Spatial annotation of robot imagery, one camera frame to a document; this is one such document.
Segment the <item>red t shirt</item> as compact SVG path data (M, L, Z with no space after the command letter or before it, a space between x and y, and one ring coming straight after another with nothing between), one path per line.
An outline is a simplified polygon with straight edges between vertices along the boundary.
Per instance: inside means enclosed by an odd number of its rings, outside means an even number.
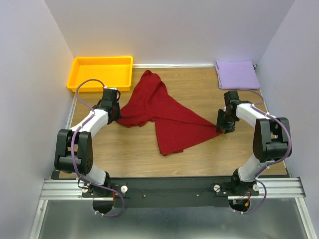
M216 125L172 98L159 75L150 70L142 74L120 114L117 123L125 127L154 122L159 152L164 156L220 135Z

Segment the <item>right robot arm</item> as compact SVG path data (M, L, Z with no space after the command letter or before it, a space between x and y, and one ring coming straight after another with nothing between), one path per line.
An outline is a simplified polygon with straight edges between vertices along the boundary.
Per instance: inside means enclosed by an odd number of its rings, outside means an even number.
M254 128L253 154L236 169L229 182L215 182L214 191L241 196L257 185L257 179L269 166L284 161L292 153L290 124L287 118L277 118L258 109L250 101L242 101L237 91L224 94L225 107L218 111L218 132L231 133L236 122L243 120Z

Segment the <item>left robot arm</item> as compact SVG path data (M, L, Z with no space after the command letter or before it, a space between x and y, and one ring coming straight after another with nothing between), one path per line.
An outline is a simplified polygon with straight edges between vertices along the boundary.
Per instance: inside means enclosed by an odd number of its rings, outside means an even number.
M74 127L61 129L57 134L55 169L91 183L100 197L110 193L111 181L109 173L94 164L92 139L101 128L121 118L120 96L116 88L104 87L102 98L89 114Z

